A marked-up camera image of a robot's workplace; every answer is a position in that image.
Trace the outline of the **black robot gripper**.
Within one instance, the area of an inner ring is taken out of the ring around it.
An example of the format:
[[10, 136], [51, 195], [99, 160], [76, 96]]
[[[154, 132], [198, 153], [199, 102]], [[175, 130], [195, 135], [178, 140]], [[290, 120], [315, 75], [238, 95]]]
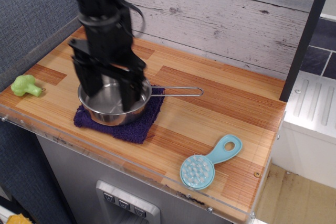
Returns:
[[72, 40], [73, 64], [84, 92], [92, 97], [103, 86], [102, 75], [119, 81], [123, 111], [130, 111], [140, 99], [145, 79], [145, 63], [131, 47], [133, 35], [131, 17], [110, 18], [78, 16], [85, 28], [86, 40]]

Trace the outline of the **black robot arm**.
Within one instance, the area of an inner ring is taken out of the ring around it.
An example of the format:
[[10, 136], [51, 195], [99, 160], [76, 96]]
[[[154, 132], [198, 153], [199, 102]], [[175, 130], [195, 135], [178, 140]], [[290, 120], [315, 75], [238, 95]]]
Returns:
[[146, 64], [133, 51], [130, 10], [125, 0], [76, 0], [78, 19], [85, 40], [71, 40], [73, 64], [84, 92], [92, 97], [108, 76], [119, 84], [122, 109], [128, 111], [139, 100]]

